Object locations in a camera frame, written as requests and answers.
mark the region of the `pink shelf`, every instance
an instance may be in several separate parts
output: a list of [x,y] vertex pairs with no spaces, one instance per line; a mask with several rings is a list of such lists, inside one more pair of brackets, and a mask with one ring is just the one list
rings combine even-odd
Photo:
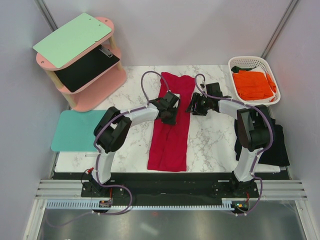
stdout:
[[88,47],[86,50],[84,50],[82,53],[80,53],[78,56],[76,56],[75,58],[73,58],[71,61],[69,61],[68,63],[66,63],[65,65],[63,65],[60,68],[55,67],[51,62],[49,62],[40,53],[36,54],[36,57],[35,57],[36,62],[40,65],[41,68],[43,68],[45,70],[49,70],[49,71],[56,71],[56,70],[65,69],[66,67],[70,66],[75,61],[77,61],[78,59],[80,59],[81,57],[86,55],[88,52],[93,50],[95,47],[97,47],[98,45],[102,44],[104,41],[106,41],[108,38],[110,38],[114,34],[115,26],[114,26],[113,22],[109,18],[98,16],[98,17],[96,17],[96,19],[98,19],[103,24],[107,25],[109,28],[111,28],[112,31],[108,35],[106,35],[105,37],[101,38],[95,44],[93,44],[92,46]]
[[[111,49],[109,44],[102,44],[104,47],[106,47],[107,49],[109,49],[115,56],[117,56],[119,59],[121,59],[122,53],[121,50],[119,48],[116,49]],[[104,75],[106,72],[108,72],[110,69],[114,68],[115,65],[111,66],[110,68],[108,68],[107,70],[105,70],[103,73],[101,73],[100,75],[98,75],[97,77],[95,77],[94,79],[92,79],[90,82],[88,82],[86,85],[82,86],[81,88],[79,88],[77,91],[75,92],[71,92],[68,88],[66,88],[66,86],[63,86],[62,88],[57,88],[61,93],[64,94],[77,94],[80,93],[81,91],[83,91],[84,89],[86,89],[89,85],[91,85],[92,83],[94,83],[97,79],[99,79],[102,75]]]
[[116,91],[125,83],[127,74],[124,69],[118,70],[112,67],[83,91],[74,94],[76,107],[73,109],[78,112],[87,112],[98,106],[106,97]]

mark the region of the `gray floor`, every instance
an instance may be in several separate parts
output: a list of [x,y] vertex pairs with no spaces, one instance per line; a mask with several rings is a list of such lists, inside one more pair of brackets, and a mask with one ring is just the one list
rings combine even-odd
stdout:
[[[88,210],[47,209],[59,225]],[[248,216],[222,211],[133,210],[118,216],[86,215],[64,227],[42,223],[45,240],[305,240],[294,202],[260,202]]]

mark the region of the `teal mat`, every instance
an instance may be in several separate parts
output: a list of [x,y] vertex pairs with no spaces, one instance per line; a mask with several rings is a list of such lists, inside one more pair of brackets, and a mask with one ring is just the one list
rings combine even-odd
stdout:
[[105,113],[106,110],[63,111],[51,149],[55,152],[96,152],[94,130]]
[[74,59],[112,29],[93,16],[82,13],[33,46],[56,68]]

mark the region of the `marble tabletop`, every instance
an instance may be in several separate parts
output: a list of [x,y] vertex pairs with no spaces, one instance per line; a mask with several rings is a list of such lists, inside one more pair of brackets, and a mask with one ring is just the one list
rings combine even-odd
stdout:
[[[125,67],[127,81],[116,92],[102,102],[96,110],[106,110],[115,106],[120,110],[144,105],[146,99],[140,86],[144,72],[169,72],[177,76],[194,77],[202,73],[206,83],[220,83],[224,95],[234,97],[227,65],[187,65],[187,66],[131,66]],[[144,78],[144,88],[150,99],[158,97],[160,78],[149,73]],[[147,170],[149,149],[153,135],[154,122],[144,122],[132,127],[125,143],[116,152],[112,172],[157,172]],[[187,172],[223,173],[233,171],[238,162],[234,151],[236,135],[234,119],[226,114],[208,111],[207,116],[191,116],[186,153]],[[60,152],[55,172],[84,172],[95,165],[94,152]],[[256,172],[279,172],[278,166],[258,164]]]

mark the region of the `plastic basket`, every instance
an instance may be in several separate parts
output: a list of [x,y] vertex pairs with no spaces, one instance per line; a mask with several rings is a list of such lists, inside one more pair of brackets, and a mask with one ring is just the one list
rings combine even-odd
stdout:
[[[236,94],[236,97],[243,103],[245,104],[251,104],[251,105],[260,105],[260,104],[264,104],[266,106],[269,105],[273,105],[276,104],[277,102],[280,101],[281,98],[281,94],[278,88],[278,84],[277,81],[274,77],[274,74],[271,71],[271,68],[269,66],[269,64],[267,63],[266,60],[264,60],[261,57],[258,56],[235,56],[233,58],[231,58],[228,62],[228,66],[229,66],[229,72],[230,72],[230,77],[231,77],[231,81],[233,84],[233,88]],[[274,97],[271,98],[267,98],[267,99],[261,99],[261,100],[252,100],[252,101],[245,101],[243,100],[237,92],[236,89],[236,85],[235,85],[235,81],[233,78],[233,72],[231,71],[231,68],[233,68],[234,66],[237,66],[239,68],[256,68],[256,67],[262,67],[262,69],[265,71],[266,74],[269,74],[270,77],[272,78],[275,86],[276,86],[276,94]]]

